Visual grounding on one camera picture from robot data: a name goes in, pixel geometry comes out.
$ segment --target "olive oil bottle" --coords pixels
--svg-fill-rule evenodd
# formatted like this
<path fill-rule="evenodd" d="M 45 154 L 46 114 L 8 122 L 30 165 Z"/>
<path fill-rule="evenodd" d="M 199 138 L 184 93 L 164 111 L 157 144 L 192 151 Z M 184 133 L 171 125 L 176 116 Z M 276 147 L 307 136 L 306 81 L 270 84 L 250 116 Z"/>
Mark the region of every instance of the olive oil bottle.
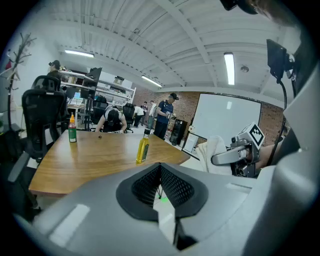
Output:
<path fill-rule="evenodd" d="M 149 148 L 150 129 L 144 130 L 143 138 L 140 140 L 138 153 L 136 154 L 136 162 L 141 164 L 146 160 Z"/>

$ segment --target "ceiling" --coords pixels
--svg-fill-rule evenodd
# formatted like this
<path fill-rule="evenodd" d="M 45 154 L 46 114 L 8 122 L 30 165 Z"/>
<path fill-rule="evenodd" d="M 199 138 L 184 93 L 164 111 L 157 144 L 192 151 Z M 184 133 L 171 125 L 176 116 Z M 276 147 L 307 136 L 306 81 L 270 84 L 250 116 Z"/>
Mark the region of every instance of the ceiling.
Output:
<path fill-rule="evenodd" d="M 61 52 L 94 53 L 119 72 L 146 75 L 162 90 L 226 88 L 283 101 L 279 86 L 268 87 L 275 78 L 267 66 L 266 39 L 283 44 L 286 29 L 261 15 L 238 7 L 226 11 L 219 0 L 55 0 L 46 8 Z M 228 85 L 225 52 L 234 54 L 234 86 Z"/>

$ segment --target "wooden table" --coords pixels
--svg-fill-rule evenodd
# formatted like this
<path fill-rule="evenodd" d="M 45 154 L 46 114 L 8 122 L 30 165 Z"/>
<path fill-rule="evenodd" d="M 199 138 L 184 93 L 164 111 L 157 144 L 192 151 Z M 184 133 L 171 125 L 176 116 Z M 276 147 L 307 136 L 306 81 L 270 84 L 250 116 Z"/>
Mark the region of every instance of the wooden table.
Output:
<path fill-rule="evenodd" d="M 66 130 L 50 148 L 29 186 L 33 194 L 62 197 L 97 177 L 158 162 L 182 164 L 190 158 L 153 134 L 144 163 L 136 163 L 143 134 L 77 130 L 76 137 L 77 142 L 70 143 Z"/>

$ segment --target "white whiteboard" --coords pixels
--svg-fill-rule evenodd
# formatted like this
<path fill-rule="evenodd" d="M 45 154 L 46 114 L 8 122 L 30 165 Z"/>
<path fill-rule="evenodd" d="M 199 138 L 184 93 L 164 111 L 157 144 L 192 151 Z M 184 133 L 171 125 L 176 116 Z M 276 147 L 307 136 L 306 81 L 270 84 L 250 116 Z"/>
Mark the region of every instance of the white whiteboard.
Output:
<path fill-rule="evenodd" d="M 229 147 L 231 138 L 244 127 L 259 123 L 261 104 L 223 95 L 200 94 L 192 126 L 193 134 L 208 139 L 220 136 Z"/>

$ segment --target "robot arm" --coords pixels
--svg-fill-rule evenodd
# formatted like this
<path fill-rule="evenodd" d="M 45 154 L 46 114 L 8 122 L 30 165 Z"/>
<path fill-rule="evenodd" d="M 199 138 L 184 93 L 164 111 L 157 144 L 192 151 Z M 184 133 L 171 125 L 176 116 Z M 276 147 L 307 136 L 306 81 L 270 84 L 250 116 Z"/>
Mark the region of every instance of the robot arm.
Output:
<path fill-rule="evenodd" d="M 252 122 L 231 139 L 231 147 L 227 152 L 213 155 L 211 162 L 216 166 L 231 164 L 232 174 L 235 176 L 256 177 L 258 173 L 255 163 L 259 160 L 259 149 L 264 140 L 265 135 Z M 250 159 L 247 158 L 247 152 L 251 155 Z"/>

